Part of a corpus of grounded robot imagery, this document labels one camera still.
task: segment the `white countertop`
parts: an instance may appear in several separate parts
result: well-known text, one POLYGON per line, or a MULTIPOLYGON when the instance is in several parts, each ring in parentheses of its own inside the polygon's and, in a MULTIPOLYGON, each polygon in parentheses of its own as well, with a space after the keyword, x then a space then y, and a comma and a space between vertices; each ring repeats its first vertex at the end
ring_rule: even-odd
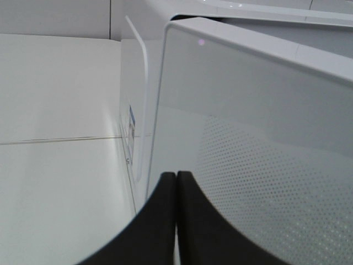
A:
POLYGON ((69 265, 135 216, 120 43, 0 34, 0 264, 69 265))
POLYGON ((0 34, 0 143, 120 135, 120 43, 0 34))
POLYGON ((121 139, 0 146, 0 264, 69 265, 134 217, 121 139))

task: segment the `perforated pattern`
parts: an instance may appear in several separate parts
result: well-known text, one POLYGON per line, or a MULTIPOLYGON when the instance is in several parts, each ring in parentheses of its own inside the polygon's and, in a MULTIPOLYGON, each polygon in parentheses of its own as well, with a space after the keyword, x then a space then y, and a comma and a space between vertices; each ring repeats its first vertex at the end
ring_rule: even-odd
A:
POLYGON ((197 182, 248 238, 291 264, 353 264, 353 176, 337 181, 213 117, 200 146, 197 182))

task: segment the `tile grout line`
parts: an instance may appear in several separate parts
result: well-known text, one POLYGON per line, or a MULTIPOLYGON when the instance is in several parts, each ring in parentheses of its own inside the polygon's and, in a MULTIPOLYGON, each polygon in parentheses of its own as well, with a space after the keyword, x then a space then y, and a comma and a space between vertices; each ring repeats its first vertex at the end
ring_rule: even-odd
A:
POLYGON ((88 140, 107 140, 107 139, 121 139, 122 136, 87 136, 87 137, 73 137, 73 138, 54 138, 54 139, 37 139, 37 140, 23 140, 12 142, 0 142, 0 146, 4 145, 26 145, 26 144, 40 144, 48 142, 71 142, 71 141, 88 141, 88 140))

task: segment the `white wall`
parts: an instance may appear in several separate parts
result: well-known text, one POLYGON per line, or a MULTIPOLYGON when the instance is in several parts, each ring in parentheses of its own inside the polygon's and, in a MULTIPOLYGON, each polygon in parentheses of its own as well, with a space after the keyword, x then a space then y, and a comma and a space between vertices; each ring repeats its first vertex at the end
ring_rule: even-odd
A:
POLYGON ((108 39, 109 20, 110 0, 0 0, 0 33, 108 39))
POLYGON ((111 39, 120 40, 121 27, 124 22, 124 13, 122 11, 123 0, 111 0, 111 39))

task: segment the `white appliance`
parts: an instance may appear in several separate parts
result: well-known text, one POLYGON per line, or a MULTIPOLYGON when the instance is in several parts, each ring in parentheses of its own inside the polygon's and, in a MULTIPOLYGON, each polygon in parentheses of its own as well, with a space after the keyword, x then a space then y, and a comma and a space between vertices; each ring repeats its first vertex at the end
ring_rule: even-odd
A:
MULTIPOLYGON (((327 26, 349 26, 353 22, 352 14, 321 11, 325 10, 324 8, 309 10, 314 5, 311 6, 311 3, 312 1, 307 0, 124 1, 125 24, 121 40, 120 124, 123 138, 126 139, 124 141, 125 154, 128 159, 137 209, 143 205, 147 196, 164 28, 167 23, 171 20, 182 20, 189 17, 208 17, 228 24, 244 23, 245 27, 254 28, 254 30, 260 25, 267 25, 268 29, 266 27, 261 29, 264 33, 274 35, 278 31, 280 35, 283 35, 279 37, 285 38, 284 32, 288 25, 292 25, 290 32, 294 32, 297 30, 296 28, 305 28, 308 25, 319 24, 319 22, 327 26)), ((313 31, 322 32, 315 27, 313 31)), ((310 46, 310 39, 304 38, 303 41, 306 41, 303 44, 310 46)))
POLYGON ((349 265, 352 28, 278 26, 168 23, 149 193, 160 172, 192 171, 228 222, 270 253, 349 265))

